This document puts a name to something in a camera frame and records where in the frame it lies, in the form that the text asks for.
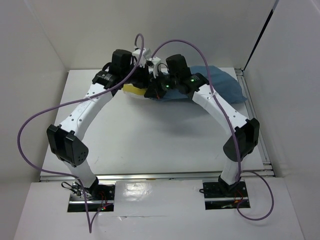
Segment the cream pillow with yellow band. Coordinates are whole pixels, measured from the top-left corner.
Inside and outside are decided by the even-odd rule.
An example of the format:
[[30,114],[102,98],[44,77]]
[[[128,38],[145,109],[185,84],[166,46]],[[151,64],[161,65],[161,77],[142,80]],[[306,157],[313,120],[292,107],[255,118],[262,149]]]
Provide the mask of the cream pillow with yellow band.
[[128,95],[129,97],[145,100],[145,93],[147,91],[146,88],[138,88],[135,87],[133,84],[124,84],[122,91],[124,94]]

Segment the blue fabric pillowcase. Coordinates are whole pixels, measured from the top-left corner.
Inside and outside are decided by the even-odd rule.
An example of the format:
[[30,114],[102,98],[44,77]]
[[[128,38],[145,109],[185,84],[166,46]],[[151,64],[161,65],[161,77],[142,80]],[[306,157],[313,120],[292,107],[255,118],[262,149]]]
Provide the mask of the blue fabric pillowcase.
[[[229,104],[242,104],[247,100],[247,98],[243,95],[241,85],[235,78],[214,65],[209,65],[208,68],[213,88],[224,100],[226,100]],[[166,94],[160,99],[153,97],[150,99],[164,102],[185,100],[188,99],[188,97],[180,93],[178,90],[172,89],[167,91]]]

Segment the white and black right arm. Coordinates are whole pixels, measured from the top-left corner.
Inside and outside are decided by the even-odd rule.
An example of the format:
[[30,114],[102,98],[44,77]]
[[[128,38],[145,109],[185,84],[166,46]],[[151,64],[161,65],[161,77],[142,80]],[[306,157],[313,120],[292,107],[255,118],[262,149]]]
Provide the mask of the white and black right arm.
[[258,144],[260,123],[236,111],[209,83],[208,76],[192,73],[184,56],[176,54],[166,59],[167,73],[159,70],[161,60],[149,57],[146,65],[153,68],[145,98],[161,100],[177,90],[208,112],[230,135],[223,145],[226,162],[218,177],[218,190],[230,196],[240,182],[243,159]]

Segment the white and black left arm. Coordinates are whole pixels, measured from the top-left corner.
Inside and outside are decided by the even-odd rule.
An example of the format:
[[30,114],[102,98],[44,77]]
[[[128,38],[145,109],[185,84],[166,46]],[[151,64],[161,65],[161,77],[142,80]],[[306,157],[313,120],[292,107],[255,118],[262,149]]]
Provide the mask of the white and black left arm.
[[147,61],[150,58],[148,48],[136,48],[134,52],[115,50],[111,62],[93,77],[85,97],[71,114],[46,130],[51,152],[67,166],[81,187],[81,194],[88,200],[100,199],[105,187],[99,184],[87,161],[89,149],[83,143],[86,131],[101,109],[126,83],[147,86],[150,75]]

